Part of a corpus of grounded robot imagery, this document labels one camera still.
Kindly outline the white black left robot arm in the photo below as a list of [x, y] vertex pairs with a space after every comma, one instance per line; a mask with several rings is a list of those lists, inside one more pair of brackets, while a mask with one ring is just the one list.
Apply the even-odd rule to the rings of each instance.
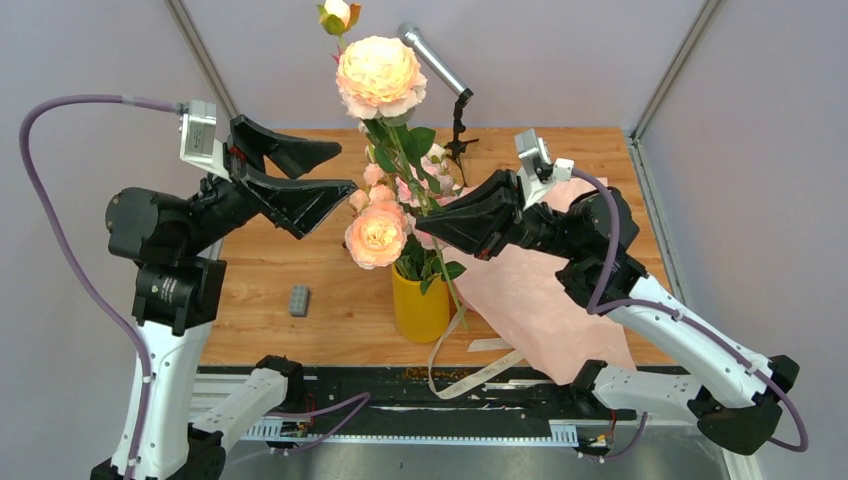
[[209, 413], [190, 407], [202, 351], [217, 317], [227, 264], [207, 248], [256, 216], [301, 239], [355, 190], [308, 173], [339, 155], [338, 143], [288, 136], [245, 116], [215, 136], [209, 114], [185, 114], [179, 156], [205, 173], [191, 197], [127, 188], [110, 201], [109, 252], [137, 266], [132, 331], [142, 352], [124, 431], [95, 479], [217, 479], [227, 453], [265, 414], [306, 400], [298, 362], [268, 355]]

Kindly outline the large peach rose stem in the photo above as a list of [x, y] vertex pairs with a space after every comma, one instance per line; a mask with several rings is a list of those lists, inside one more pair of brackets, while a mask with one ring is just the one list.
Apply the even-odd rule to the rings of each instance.
[[[441, 211], [445, 205], [429, 197], [412, 174], [415, 168], [431, 190], [440, 192], [439, 181], [420, 164], [430, 147], [438, 144], [436, 133], [430, 128], [409, 124], [415, 108], [425, 98], [427, 87], [418, 56], [396, 38], [369, 36], [346, 41], [346, 34], [359, 20], [361, 7], [357, 3], [322, 1], [317, 9], [319, 25], [337, 42], [336, 87], [346, 113], [358, 121], [358, 128], [367, 139], [366, 166], [378, 164], [391, 178], [390, 185], [396, 196], [395, 178], [400, 177], [408, 184], [420, 206], [401, 204], [397, 196], [395, 202], [406, 214], [412, 214], [417, 220]], [[454, 281], [444, 281], [448, 287], [450, 313], [459, 305]]]

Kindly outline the pink rose stem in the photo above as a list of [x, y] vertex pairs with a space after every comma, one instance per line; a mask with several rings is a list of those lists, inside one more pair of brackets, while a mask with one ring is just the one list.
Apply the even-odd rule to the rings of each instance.
[[[435, 193], [430, 189], [425, 179], [422, 179], [415, 168], [412, 168], [413, 178], [424, 188], [425, 193], [433, 198], [439, 205], [446, 205], [458, 197], [462, 186], [457, 183], [450, 171], [449, 160], [446, 150], [434, 143], [429, 151], [421, 158], [421, 166], [424, 170], [440, 184], [440, 192]], [[400, 177], [395, 178], [397, 196], [401, 204], [417, 208], [420, 206], [418, 198], [412, 193], [410, 187]]]
[[458, 261], [447, 261], [437, 251], [434, 238], [415, 228], [415, 217], [406, 214], [407, 240], [400, 257], [395, 261], [398, 273], [406, 280], [417, 282], [422, 295], [436, 280], [455, 280], [466, 267]]
[[390, 185], [391, 178], [378, 164], [369, 163], [363, 172], [363, 179], [365, 189], [357, 190], [349, 198], [349, 205], [356, 214], [369, 206], [397, 200], [395, 190]]

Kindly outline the pink wrapping paper sheet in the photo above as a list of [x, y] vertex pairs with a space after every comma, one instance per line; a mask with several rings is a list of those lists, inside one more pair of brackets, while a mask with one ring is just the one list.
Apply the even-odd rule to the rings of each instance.
[[572, 382], [588, 360], [635, 366], [623, 326], [588, 314], [564, 292], [555, 273], [566, 260], [514, 245], [489, 261], [453, 247], [443, 253], [466, 267], [455, 280], [462, 304], [556, 384]]

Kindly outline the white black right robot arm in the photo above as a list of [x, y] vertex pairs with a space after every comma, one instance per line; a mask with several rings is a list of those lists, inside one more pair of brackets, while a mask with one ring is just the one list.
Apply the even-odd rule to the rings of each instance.
[[667, 415], [740, 455], [774, 443], [782, 416], [789, 415], [799, 436], [792, 450], [806, 451], [809, 434], [789, 398], [798, 364], [742, 346], [676, 299], [629, 255], [639, 229], [620, 192], [583, 171], [576, 177], [591, 189], [564, 212], [529, 201], [528, 181], [499, 170], [472, 192], [420, 218], [417, 227], [479, 260], [509, 245], [564, 259], [556, 279], [574, 303], [637, 332], [684, 369], [674, 377], [590, 360], [570, 392], [580, 415], [592, 418], [605, 409]]

